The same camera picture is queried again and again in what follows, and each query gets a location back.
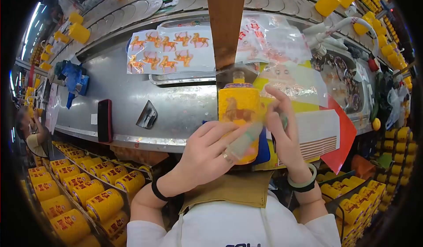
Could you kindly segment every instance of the plastic bag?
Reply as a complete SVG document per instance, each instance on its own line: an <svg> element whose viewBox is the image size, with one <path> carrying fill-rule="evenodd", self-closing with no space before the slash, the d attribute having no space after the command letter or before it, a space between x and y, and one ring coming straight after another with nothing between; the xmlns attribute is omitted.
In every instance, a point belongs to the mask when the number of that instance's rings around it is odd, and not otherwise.
<svg viewBox="0 0 423 247"><path fill-rule="evenodd" d="M399 119L401 112L401 103L394 88L389 91L387 101L392 107L391 114L385 124L385 128L388 130Z"/></svg>

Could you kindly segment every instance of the woman's right hand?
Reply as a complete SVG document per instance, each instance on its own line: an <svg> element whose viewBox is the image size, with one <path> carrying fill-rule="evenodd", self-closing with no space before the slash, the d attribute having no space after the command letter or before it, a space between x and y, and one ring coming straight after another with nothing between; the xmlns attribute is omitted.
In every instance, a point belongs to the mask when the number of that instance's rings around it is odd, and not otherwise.
<svg viewBox="0 0 423 247"><path fill-rule="evenodd" d="M288 170L299 165L304 165L304 160L299 149L298 127L291 100L283 92L273 86L265 87L267 93L276 98L267 106L266 127L273 134L276 140L276 153L278 159ZM285 113L288 117L288 125L283 130L283 124L279 112Z"/></svg>

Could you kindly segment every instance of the white paper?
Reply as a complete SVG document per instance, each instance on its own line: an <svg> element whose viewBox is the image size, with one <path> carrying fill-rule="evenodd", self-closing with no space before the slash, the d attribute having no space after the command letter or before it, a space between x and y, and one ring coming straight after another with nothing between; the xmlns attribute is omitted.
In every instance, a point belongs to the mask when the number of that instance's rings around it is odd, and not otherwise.
<svg viewBox="0 0 423 247"><path fill-rule="evenodd" d="M91 114L91 125L97 125L97 114Z"/></svg>

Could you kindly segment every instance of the blue cloth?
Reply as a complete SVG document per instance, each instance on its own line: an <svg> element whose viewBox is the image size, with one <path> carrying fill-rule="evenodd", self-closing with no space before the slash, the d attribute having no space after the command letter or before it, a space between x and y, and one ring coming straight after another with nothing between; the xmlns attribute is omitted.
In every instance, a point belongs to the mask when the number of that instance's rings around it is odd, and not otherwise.
<svg viewBox="0 0 423 247"><path fill-rule="evenodd" d="M267 143L266 138L266 128L263 127L260 136L258 137L258 153L255 161L251 163L251 165L258 165L264 162L268 162L270 160L270 151L269 151L269 144Z"/></svg>

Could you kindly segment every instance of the fluorescent light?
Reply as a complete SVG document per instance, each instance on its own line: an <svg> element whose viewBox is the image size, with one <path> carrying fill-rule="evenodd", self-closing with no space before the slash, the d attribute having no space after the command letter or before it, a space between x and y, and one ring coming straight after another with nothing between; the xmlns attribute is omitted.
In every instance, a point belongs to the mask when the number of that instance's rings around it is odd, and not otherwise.
<svg viewBox="0 0 423 247"><path fill-rule="evenodd" d="M12 80L12 71L10 71L10 86L12 86L12 91L15 91L15 87L13 86L13 80Z"/></svg>
<svg viewBox="0 0 423 247"><path fill-rule="evenodd" d="M35 17L37 17L37 14L38 14L38 8L40 7L40 5L41 5L41 3L40 3L40 2L38 2L37 7L35 7L34 13L32 14L31 21L29 22L29 26L28 26L27 34L26 34L26 37L25 37L25 43L27 43L27 42L28 42L29 31L30 31L30 29L31 29L31 27L32 27L32 23L34 23Z"/></svg>
<svg viewBox="0 0 423 247"><path fill-rule="evenodd" d="M26 44L25 44L24 48L22 49L22 57L21 57L22 60L24 59L25 50L26 50Z"/></svg>

